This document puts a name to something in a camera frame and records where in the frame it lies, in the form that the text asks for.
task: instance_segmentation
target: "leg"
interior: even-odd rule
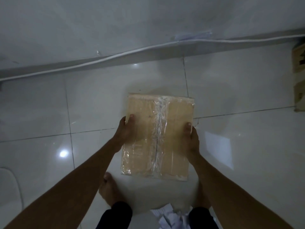
[[[203,192],[202,184],[199,183],[196,203],[189,213],[189,224],[191,229],[218,229],[213,217],[209,212],[210,201]]]
[[[105,211],[96,229],[127,229],[132,219],[132,209],[126,203],[124,196],[119,191],[110,173],[105,173],[104,182],[98,192],[108,205],[111,206],[111,209]]]

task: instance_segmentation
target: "hand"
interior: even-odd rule
[[[192,160],[196,155],[200,155],[199,152],[199,138],[195,127],[193,127],[192,133],[192,124],[190,122],[186,123],[183,129],[183,138],[182,138],[182,147],[185,153],[185,156],[189,160]]]
[[[121,146],[126,142],[135,128],[135,116],[130,114],[128,122],[125,124],[126,117],[120,120],[119,127],[117,128],[113,139]]]

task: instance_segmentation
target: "person's right arm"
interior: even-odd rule
[[[184,128],[183,146],[224,229],[292,228],[200,155],[198,135],[194,127],[191,133],[190,123]]]

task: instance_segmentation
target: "crumpled paper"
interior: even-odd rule
[[[189,212],[186,214],[181,212],[174,213],[173,207],[169,203],[160,209],[150,211],[159,219],[160,229],[191,229],[188,216],[192,209],[190,207]]]

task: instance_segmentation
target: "person's left hand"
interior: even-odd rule
[[[113,136],[118,143],[123,145],[126,140],[130,137],[133,133],[135,128],[135,115],[130,114],[128,122],[125,124],[126,117],[123,117],[120,120],[119,127],[116,130],[116,133]]]

